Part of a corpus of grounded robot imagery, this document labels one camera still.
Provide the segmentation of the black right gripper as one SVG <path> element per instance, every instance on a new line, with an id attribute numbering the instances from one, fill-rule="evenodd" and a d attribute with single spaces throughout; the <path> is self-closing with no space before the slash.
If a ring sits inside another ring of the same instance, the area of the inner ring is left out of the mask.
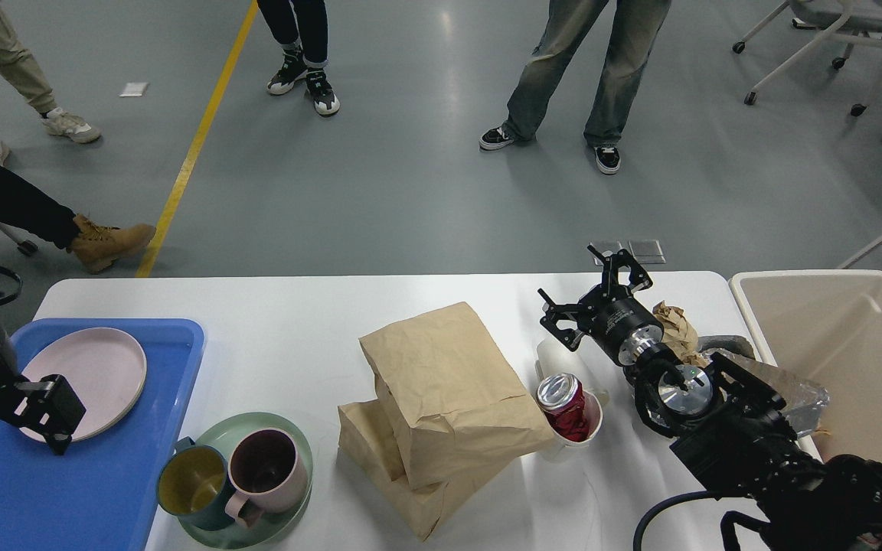
<path id="1" fill-rule="evenodd" d="M 543 289 L 544 314 L 540 324 L 566 349 L 577 351 L 581 339 L 591 336 L 616 365 L 633 366 L 648 349 L 658 346 L 664 328 L 658 319 L 633 298 L 634 293 L 652 287 L 652 278 L 626 249 L 599 251 L 594 244 L 587 249 L 602 266 L 599 293 L 610 300 L 590 307 L 581 303 L 557 304 Z"/>

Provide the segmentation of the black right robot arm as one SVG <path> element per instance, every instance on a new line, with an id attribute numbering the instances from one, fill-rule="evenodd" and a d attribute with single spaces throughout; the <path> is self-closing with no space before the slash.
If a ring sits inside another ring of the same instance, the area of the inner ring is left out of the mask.
<path id="1" fill-rule="evenodd" d="M 568 350 L 589 336 L 633 390 L 642 422 L 671 439 L 672 453 L 701 491 L 665 499 L 641 517 L 632 547 L 664 510 L 694 500 L 753 499 L 764 520 L 729 510 L 722 545 L 738 550 L 736 529 L 759 534 L 771 550 L 882 550 L 882 464 L 854 455 L 819 461 L 797 446 L 786 401 L 735 360 L 682 362 L 664 342 L 659 320 L 636 298 L 650 275 L 626 249 L 599 255 L 602 279 L 577 303 L 544 297 L 546 328 Z"/>

